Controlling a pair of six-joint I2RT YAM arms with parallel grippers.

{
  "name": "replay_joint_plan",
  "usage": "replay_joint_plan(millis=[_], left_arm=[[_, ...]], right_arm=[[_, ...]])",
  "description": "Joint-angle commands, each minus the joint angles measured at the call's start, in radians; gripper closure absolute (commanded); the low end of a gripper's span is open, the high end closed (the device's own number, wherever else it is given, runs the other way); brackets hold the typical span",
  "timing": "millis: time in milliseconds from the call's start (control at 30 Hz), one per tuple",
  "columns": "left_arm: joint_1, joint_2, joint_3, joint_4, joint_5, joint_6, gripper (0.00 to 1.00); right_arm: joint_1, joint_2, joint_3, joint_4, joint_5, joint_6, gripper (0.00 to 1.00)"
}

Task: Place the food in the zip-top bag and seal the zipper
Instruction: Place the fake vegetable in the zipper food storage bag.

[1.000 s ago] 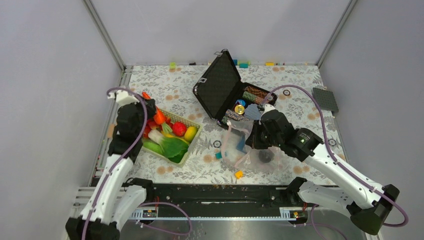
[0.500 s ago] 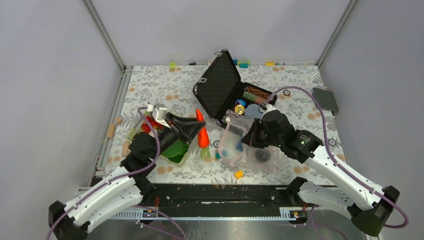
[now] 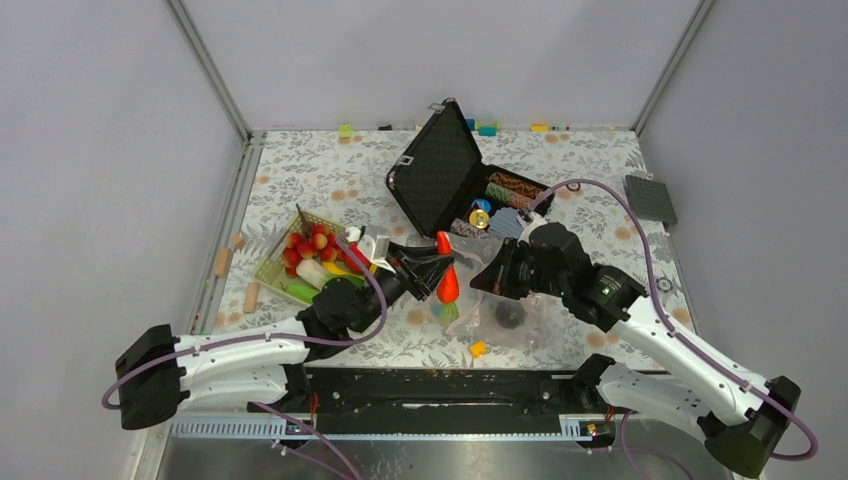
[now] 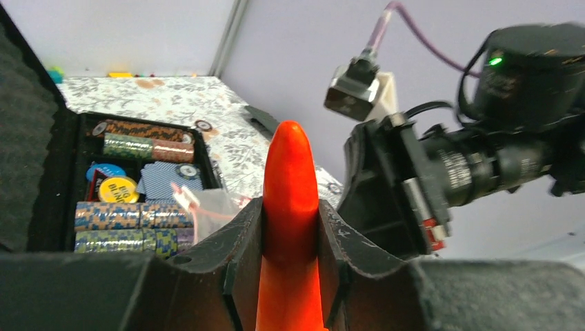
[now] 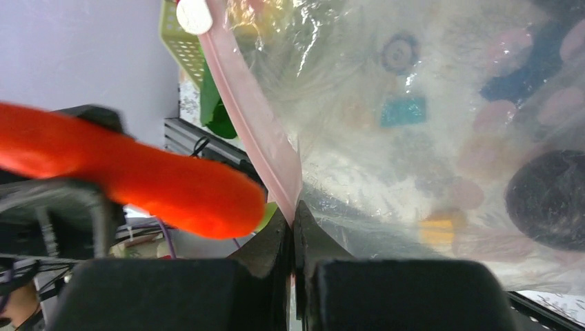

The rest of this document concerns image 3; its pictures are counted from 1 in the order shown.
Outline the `orange toy carrot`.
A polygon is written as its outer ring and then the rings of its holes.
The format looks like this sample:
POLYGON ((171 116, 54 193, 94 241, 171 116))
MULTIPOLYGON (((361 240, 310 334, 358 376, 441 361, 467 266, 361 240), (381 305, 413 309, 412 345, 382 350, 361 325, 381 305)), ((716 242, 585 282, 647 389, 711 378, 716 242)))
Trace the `orange toy carrot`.
MULTIPOLYGON (((444 231, 439 231, 437 234, 437 251, 440 255, 450 256, 453 254, 449 237, 444 231)), ((450 264, 437 287, 437 297, 442 304, 439 321, 443 326, 450 325, 458 318, 459 310, 456 301, 459 294, 458 278, 453 264, 450 264)))

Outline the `clear zip top bag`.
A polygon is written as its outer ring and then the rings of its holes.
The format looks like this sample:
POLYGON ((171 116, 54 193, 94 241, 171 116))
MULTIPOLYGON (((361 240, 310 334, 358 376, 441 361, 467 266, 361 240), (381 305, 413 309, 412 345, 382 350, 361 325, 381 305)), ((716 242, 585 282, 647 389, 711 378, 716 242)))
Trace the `clear zip top bag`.
POLYGON ((425 312, 430 318, 449 336, 482 341, 490 346, 537 349, 547 344, 553 337, 550 315, 558 311, 554 299, 531 294, 513 300, 470 286, 470 281, 495 259, 502 242, 452 233, 447 237, 455 254, 454 269, 459 283, 457 312, 445 314, 445 305, 433 295, 425 302, 425 312))

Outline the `red strawberry bunch toy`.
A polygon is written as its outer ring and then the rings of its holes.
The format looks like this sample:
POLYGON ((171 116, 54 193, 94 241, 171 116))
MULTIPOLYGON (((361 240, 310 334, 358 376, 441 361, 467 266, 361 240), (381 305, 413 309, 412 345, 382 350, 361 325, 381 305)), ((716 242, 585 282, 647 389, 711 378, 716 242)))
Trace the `red strawberry bunch toy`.
POLYGON ((295 268, 304 259, 314 259, 319 263, 341 260, 341 250, 336 245, 336 235, 328 224, 312 224, 295 230, 283 238, 284 249, 280 260, 289 277, 296 277, 295 268))

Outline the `white green leek toy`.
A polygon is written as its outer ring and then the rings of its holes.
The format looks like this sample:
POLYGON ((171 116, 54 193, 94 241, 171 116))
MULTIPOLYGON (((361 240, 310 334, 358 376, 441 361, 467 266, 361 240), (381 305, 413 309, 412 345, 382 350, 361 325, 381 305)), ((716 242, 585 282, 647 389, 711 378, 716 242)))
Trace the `white green leek toy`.
POLYGON ((321 290, 333 275, 314 259, 304 259, 295 268, 297 276, 308 285, 321 290))

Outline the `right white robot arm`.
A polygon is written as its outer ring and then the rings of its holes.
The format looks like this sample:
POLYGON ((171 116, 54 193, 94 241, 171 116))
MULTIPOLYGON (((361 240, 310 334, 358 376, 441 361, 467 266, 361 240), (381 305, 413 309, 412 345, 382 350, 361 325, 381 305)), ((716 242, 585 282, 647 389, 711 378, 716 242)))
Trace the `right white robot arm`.
POLYGON ((636 411, 701 441, 734 473, 756 478, 773 458, 800 397, 792 380, 748 370, 656 306, 624 271, 593 262, 578 237, 544 223, 503 242, 472 288, 514 300, 545 294, 578 320, 641 350, 676 382, 650 378, 594 354, 577 370, 573 396, 583 410, 636 411))

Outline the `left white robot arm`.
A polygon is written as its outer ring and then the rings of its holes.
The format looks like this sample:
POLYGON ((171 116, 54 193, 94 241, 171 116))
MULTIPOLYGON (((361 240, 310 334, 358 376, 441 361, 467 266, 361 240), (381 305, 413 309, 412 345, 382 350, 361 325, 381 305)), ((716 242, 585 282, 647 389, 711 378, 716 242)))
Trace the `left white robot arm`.
POLYGON ((376 337, 404 294, 433 294, 453 264, 435 247, 391 243, 388 265, 362 287, 333 278, 292 317, 220 336, 177 336, 170 325, 148 328, 114 364, 116 382, 101 403, 127 431, 159 425, 190 405, 275 403, 296 411, 309 401, 303 365, 376 337))

